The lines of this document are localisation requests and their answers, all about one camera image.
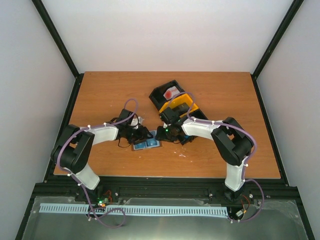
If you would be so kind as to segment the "blue credit card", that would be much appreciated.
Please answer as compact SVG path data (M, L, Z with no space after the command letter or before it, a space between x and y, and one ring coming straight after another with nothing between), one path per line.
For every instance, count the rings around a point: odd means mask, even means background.
M133 150L137 151L137 150L143 150L147 147L146 142L141 142L141 143L137 143L133 145Z
M161 144L158 140L156 140L155 138L149 138L146 140L146 147L147 148L157 148L160 147Z

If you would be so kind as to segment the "brown leather card holder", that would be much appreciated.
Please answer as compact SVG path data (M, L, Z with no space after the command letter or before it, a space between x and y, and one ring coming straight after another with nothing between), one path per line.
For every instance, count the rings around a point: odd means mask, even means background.
M143 142L134 144L132 146L133 151L140 151L140 150L146 150L146 149L153 149L153 148L159 148L162 146L161 142L159 140L156 140L156 134L157 130L152 130L150 132L152 134L152 138L149 138Z

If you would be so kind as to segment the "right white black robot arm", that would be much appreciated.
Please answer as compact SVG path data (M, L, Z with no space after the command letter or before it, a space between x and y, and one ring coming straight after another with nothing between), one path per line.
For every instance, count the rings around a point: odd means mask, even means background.
M157 140L184 144L191 138L199 137L213 141L226 162L225 186L232 192L241 190L246 181L246 167L257 150L257 142L233 117L208 120L188 112L180 116L178 111L170 107L159 116L164 126L157 129Z

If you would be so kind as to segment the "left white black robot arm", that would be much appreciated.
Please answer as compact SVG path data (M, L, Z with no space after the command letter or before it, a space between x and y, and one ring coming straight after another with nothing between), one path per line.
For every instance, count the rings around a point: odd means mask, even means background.
M86 195L92 201L99 201L103 198L104 188L88 163L92 146L122 138L130 146L149 140L153 135L142 121L135 112L122 109L118 117L101 125L79 127L69 124L55 143L50 159L79 186L87 188Z

